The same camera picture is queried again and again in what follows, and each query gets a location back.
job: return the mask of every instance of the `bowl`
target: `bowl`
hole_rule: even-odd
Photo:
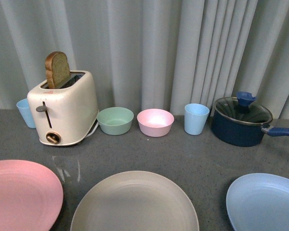
[[[124,107],[109,107],[97,114],[102,131],[108,135],[121,135],[128,132],[134,113]]]
[[[147,109],[137,116],[141,132],[150,137],[161,137],[168,134],[174,122],[173,115],[162,109]]]

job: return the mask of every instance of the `cup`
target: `cup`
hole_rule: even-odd
[[[184,130],[190,135],[199,135],[207,121],[209,108],[198,103],[190,103],[185,106]]]
[[[19,101],[16,104],[20,114],[22,115],[22,117],[24,118],[24,121],[26,122],[27,126],[29,128],[35,128],[35,123],[29,108],[29,103],[28,103],[28,99],[23,99],[21,101]]]

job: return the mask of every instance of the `glass lid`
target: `glass lid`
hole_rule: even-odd
[[[236,97],[221,98],[215,102],[214,109],[224,117],[235,122],[259,126],[270,123],[272,113],[258,103],[240,105]]]

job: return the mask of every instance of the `countertop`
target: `countertop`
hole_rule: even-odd
[[[124,171],[150,171],[175,182],[192,201],[201,231],[232,231],[226,210],[230,184],[249,173],[289,178],[289,137],[264,136],[254,147],[236,147],[216,138],[211,118],[203,132],[184,131],[184,117],[175,116],[170,132],[144,135],[134,119],[129,132],[110,136],[100,128],[72,147],[47,146],[28,128],[17,110],[0,110],[0,160],[22,159],[45,165],[64,189],[61,213],[52,231],[67,231],[77,205],[98,182]],[[289,127],[289,120],[272,125]]]

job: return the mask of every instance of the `pink plate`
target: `pink plate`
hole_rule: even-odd
[[[147,109],[137,116],[141,132],[151,137],[166,135],[174,122],[173,115],[162,109]]]
[[[62,202],[61,182],[47,167],[0,161],[0,231],[48,231]]]

